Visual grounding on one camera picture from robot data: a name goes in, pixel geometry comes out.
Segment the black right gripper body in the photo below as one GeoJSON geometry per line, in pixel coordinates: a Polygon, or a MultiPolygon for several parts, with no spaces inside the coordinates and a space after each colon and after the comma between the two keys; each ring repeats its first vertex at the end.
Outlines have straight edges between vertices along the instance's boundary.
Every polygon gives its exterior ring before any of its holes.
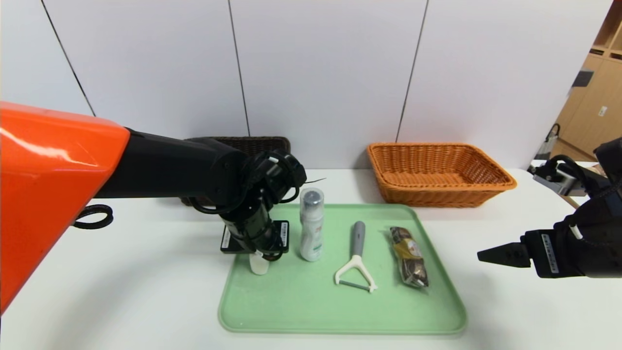
{"type": "Polygon", "coordinates": [[[569,215],[552,229],[526,232],[537,275],[544,279],[621,277],[621,217],[569,215]]]}

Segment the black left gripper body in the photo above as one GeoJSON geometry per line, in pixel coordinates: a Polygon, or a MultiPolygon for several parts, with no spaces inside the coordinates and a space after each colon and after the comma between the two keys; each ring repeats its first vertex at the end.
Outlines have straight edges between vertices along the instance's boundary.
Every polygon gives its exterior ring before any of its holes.
{"type": "Polygon", "coordinates": [[[288,221],[274,221],[268,213],[254,213],[246,219],[227,213],[220,218],[225,224],[220,246],[223,253],[282,257],[289,252],[288,221]]]}

